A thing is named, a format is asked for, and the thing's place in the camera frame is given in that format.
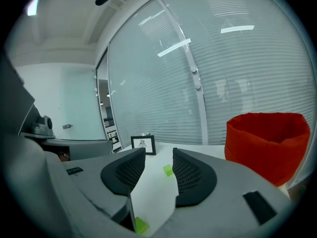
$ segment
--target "door handle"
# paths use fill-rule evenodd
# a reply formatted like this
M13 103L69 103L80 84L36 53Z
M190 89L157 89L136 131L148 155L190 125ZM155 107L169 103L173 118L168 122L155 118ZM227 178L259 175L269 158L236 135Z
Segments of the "door handle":
M72 125L72 124L65 124L65 125L63 125L63 129L69 129L69 128L71 128L71 127L73 127L74 125Z

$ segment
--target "black mesh pad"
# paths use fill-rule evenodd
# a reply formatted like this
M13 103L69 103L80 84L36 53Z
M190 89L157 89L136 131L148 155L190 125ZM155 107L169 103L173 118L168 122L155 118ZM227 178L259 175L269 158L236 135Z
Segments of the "black mesh pad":
M176 207L201 203L214 190L217 176L213 168L181 149L173 149L173 172L177 179Z
M197 186L202 178L200 168L179 154L173 158L173 172L177 178L179 194Z
M115 176L132 191L137 185L145 168L145 154L139 154L131 160L120 164L115 171Z
M114 194L130 196L144 168L145 148L134 149L132 153L106 165L101 171L101 180Z

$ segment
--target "white table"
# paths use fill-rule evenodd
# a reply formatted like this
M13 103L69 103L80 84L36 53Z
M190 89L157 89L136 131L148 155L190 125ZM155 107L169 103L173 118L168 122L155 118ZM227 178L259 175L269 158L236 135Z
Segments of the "white table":
M150 225L143 234L150 237L172 215L178 187L175 175L167 177L163 167L173 166L173 148L195 151L216 158L225 159L224 145L181 145L155 142L157 154L147 155L145 169L131 193L134 217L139 217ZM282 190L288 195L285 186Z

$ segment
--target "black picture frame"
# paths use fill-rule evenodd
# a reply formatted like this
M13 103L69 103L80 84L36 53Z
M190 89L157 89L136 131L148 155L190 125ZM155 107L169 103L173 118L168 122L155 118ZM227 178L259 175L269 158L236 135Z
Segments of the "black picture frame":
M143 139L143 138L146 138L146 139L151 139L151 144L152 144L152 151L151 152L147 152L145 151L145 154L146 155L156 155L157 154L157 151L156 151L156 148L155 148L155 140L154 140L154 135L152 136L131 136L131 145L132 145L132 149L133 148L138 148L138 146L134 146L134 140L135 139Z

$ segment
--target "picture frame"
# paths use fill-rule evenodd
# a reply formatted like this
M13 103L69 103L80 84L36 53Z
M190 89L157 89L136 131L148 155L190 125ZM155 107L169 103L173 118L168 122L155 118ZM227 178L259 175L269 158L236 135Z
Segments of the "picture frame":
M132 149L145 148L146 155L156 155L154 136L131 136Z

